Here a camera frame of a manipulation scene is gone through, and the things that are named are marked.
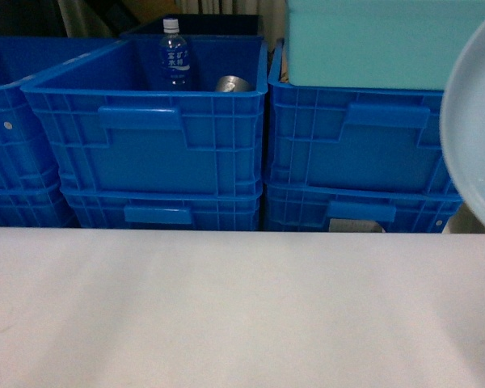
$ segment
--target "crate rim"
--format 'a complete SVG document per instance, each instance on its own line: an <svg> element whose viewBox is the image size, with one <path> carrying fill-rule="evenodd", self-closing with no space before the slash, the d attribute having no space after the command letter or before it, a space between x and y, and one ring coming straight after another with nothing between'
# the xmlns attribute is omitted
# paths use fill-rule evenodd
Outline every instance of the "crate rim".
<svg viewBox="0 0 485 388"><path fill-rule="evenodd" d="M139 30L143 29L143 28L146 28L147 26L159 21L160 19L165 19L165 18L179 18L180 16L204 16L204 15L207 15L207 16L216 16L216 17L227 17L227 18L230 18L230 17L243 17L245 19L249 19L249 18L253 18L253 17L256 17L258 16L259 17L259 30L260 29L263 29L261 28L262 24L263 24L263 17L262 15L234 15L234 14L191 14L191 13L186 13L186 14L173 14L173 13L167 13L167 14L164 14L162 16L159 16L157 17L156 19L153 19L153 20L150 20L149 22L146 22L146 23L143 23L139 26L136 26L136 27L133 27L132 29L126 31L126 32L122 32L120 34L120 38L121 39L132 39L133 37L137 36ZM249 38L249 39L257 39L257 38L261 38L263 39L264 38L264 31L262 31L262 35L260 35L259 33L257 35L211 35L211 34L180 34L181 36L184 36L184 37L189 37L189 36L216 36L216 37L223 37L223 36L227 36L227 37L235 37L237 36L238 38L243 38L243 39L246 39L246 38ZM143 36L160 36L160 35L163 35L163 34L140 34L139 36L140 37L143 37Z"/></svg>
<svg viewBox="0 0 485 388"><path fill-rule="evenodd" d="M262 182L257 183L255 194L243 196L211 196L206 194L182 194L182 193L164 193L164 192L122 192L108 190L77 190L74 188L60 187L61 193L68 196L93 196L103 198L125 198L130 200L226 200L233 202L247 202L249 200L258 200L263 195Z"/></svg>
<svg viewBox="0 0 485 388"><path fill-rule="evenodd" d="M293 190L299 192L313 192L318 194L328 195L344 195L344 196L360 196L360 197L372 197L372 198L391 198L394 200L437 200L445 202L463 202L462 197L459 194L418 194L410 192L375 192L370 190L352 190L347 188L320 188L314 186L305 186L299 184L289 183L277 183L272 182L269 179L265 179L264 183L266 187L276 188L279 190Z"/></svg>

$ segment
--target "teal box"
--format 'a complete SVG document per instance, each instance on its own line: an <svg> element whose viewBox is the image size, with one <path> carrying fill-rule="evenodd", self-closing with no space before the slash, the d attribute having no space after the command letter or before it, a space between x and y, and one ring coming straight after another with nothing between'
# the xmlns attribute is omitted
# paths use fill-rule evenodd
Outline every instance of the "teal box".
<svg viewBox="0 0 485 388"><path fill-rule="evenodd" d="M485 0L287 0L296 86L444 90Z"/></svg>

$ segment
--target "curtain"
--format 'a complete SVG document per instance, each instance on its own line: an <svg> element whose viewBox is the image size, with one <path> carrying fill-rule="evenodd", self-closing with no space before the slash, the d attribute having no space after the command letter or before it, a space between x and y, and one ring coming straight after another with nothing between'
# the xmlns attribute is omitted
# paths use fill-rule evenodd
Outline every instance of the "curtain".
<svg viewBox="0 0 485 388"><path fill-rule="evenodd" d="M176 0L185 14L262 15L270 49L284 36L285 0Z"/></svg>

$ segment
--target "bottle cap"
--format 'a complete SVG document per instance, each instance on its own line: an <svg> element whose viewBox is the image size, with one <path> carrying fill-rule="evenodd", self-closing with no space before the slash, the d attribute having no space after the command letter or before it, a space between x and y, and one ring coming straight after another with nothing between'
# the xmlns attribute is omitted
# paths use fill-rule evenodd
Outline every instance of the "bottle cap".
<svg viewBox="0 0 485 388"><path fill-rule="evenodd" d="M179 32L178 19L164 19L163 32L166 34L177 34Z"/></svg>

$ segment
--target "white surface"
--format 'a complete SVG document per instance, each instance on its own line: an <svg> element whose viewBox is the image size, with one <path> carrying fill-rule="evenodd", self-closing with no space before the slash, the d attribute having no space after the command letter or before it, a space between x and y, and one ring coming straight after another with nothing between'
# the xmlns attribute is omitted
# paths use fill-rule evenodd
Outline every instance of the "white surface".
<svg viewBox="0 0 485 388"><path fill-rule="evenodd" d="M441 109L441 144L454 184L485 224L485 23L449 78Z"/></svg>
<svg viewBox="0 0 485 388"><path fill-rule="evenodd" d="M0 387L485 388L485 235L0 229Z"/></svg>

